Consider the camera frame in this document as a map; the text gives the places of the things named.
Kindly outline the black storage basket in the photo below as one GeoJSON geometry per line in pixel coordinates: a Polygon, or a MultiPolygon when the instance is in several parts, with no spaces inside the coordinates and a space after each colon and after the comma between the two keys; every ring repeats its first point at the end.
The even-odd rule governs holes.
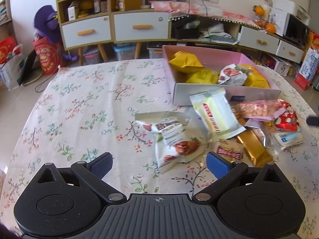
{"type": "Polygon", "coordinates": [[[183,16],[172,20],[172,38],[175,39],[198,39],[200,37],[200,20],[197,16],[183,16]]]}

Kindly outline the pale yellow wafer packet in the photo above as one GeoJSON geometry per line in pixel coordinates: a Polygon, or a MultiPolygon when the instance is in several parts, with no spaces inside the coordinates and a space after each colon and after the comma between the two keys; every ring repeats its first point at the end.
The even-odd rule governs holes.
{"type": "Polygon", "coordinates": [[[207,128],[211,142],[231,139],[246,131],[225,95],[224,88],[216,88],[190,96],[192,106],[207,128]]]}

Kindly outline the orange fruit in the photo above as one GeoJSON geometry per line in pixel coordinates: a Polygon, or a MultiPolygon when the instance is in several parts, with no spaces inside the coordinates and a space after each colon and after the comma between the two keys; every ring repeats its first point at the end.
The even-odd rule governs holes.
{"type": "Polygon", "coordinates": [[[253,7],[253,12],[260,17],[263,17],[265,14],[265,10],[260,5],[255,5],[253,7]]]}

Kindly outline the white nut snack bag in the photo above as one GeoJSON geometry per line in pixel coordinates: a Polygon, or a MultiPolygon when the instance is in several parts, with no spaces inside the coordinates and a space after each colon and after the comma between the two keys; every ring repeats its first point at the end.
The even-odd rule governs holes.
{"type": "Polygon", "coordinates": [[[182,112],[138,113],[135,122],[155,137],[158,171],[165,173],[176,164],[191,162],[203,154],[208,143],[182,112]]]}

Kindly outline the low wooden tv stand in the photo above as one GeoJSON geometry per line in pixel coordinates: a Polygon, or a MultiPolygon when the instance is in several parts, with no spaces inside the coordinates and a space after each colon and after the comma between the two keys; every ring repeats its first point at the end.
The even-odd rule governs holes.
{"type": "Polygon", "coordinates": [[[176,40],[188,40],[193,43],[207,43],[215,46],[236,46],[240,49],[269,53],[296,63],[302,61],[310,34],[309,26],[291,15],[284,19],[283,24],[274,25],[275,33],[270,33],[269,28],[263,29],[260,26],[256,28],[216,18],[197,16],[197,19],[201,22],[199,25],[200,37],[176,40]]]}

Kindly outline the red gift bag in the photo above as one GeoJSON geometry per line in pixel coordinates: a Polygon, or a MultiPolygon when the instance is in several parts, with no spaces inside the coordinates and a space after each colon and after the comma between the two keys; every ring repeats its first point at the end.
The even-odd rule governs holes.
{"type": "Polygon", "coordinates": [[[44,37],[34,40],[32,44],[44,75],[55,74],[59,67],[65,66],[62,42],[52,43],[44,37]]]}

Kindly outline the floral tablecloth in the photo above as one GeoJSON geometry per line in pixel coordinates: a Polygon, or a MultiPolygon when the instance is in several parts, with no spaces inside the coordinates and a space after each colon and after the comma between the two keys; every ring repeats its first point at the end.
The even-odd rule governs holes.
{"type": "Polygon", "coordinates": [[[272,134],[273,157],[212,202],[192,197],[217,178],[207,169],[209,133],[191,106],[176,106],[161,59],[62,68],[42,93],[12,155],[1,224],[22,238],[318,238],[318,128],[312,109],[276,72],[262,72],[297,113],[297,134],[272,134]],[[155,137],[138,113],[182,112],[208,147],[160,173],[155,137]],[[127,197],[106,203],[80,185],[71,165],[105,152],[102,179],[127,197]]]}

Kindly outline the wooden cabinet with white drawers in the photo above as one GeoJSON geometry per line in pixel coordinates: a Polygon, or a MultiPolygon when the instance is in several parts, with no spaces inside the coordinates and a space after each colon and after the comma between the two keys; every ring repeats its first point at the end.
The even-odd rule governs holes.
{"type": "Polygon", "coordinates": [[[171,22],[167,12],[156,12],[154,9],[119,11],[119,0],[107,0],[106,12],[94,12],[70,20],[69,5],[80,1],[84,0],[56,0],[64,48],[67,51],[77,50],[79,64],[83,64],[83,49],[89,45],[97,46],[102,59],[107,62],[105,44],[136,43],[135,58],[139,58],[143,42],[162,42],[171,37],[171,22]]]}

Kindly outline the small brown label candy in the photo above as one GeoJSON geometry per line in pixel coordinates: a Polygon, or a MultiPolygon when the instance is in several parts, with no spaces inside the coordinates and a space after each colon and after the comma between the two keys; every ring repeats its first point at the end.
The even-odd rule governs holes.
{"type": "Polygon", "coordinates": [[[244,146],[232,140],[221,139],[215,143],[214,152],[230,162],[242,161],[244,146]]]}

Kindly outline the red foil candy pack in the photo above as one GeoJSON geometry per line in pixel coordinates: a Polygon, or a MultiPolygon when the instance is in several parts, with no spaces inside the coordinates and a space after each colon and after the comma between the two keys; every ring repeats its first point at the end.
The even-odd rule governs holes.
{"type": "Polygon", "coordinates": [[[275,128],[283,132],[296,132],[299,129],[297,113],[292,109],[290,103],[278,99],[283,108],[286,110],[275,122],[275,128]]]}

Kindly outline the large yellow snack bag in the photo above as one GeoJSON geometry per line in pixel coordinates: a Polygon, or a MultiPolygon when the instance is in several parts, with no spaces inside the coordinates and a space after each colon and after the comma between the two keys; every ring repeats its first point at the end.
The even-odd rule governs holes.
{"type": "Polygon", "coordinates": [[[195,54],[183,51],[175,53],[170,59],[169,64],[176,71],[187,74],[205,69],[195,54]]]}

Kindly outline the pink patterned runner cloth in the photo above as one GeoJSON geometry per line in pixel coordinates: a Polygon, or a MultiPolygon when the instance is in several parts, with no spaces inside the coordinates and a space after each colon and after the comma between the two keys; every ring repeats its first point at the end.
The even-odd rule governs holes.
{"type": "Polygon", "coordinates": [[[154,9],[156,12],[168,12],[170,14],[170,18],[196,15],[201,17],[216,18],[244,25],[250,25],[259,28],[257,24],[255,24],[250,18],[244,15],[228,12],[226,10],[205,4],[174,1],[151,1],[151,8],[154,9]]]}

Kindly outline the purple plush toy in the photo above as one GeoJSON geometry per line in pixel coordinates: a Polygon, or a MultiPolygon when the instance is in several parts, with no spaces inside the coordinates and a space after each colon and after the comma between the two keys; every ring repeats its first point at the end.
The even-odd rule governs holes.
{"type": "Polygon", "coordinates": [[[57,12],[51,5],[45,5],[36,12],[33,25],[38,33],[51,43],[62,41],[57,12]]]}

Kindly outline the red white shopping bag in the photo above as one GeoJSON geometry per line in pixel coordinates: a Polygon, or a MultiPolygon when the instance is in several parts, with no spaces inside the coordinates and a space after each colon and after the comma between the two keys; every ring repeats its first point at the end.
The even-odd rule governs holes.
{"type": "Polygon", "coordinates": [[[1,79],[8,91],[18,88],[22,83],[25,59],[22,48],[23,45],[18,45],[12,36],[1,41],[1,79]]]}

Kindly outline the pink shallow cardboard box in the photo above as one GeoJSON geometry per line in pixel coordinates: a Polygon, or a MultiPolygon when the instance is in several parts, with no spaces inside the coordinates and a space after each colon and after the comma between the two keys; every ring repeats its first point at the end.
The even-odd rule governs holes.
{"type": "Polygon", "coordinates": [[[233,102],[275,100],[280,90],[247,56],[226,50],[165,45],[163,63],[172,102],[190,106],[190,96],[224,88],[233,102]]]}

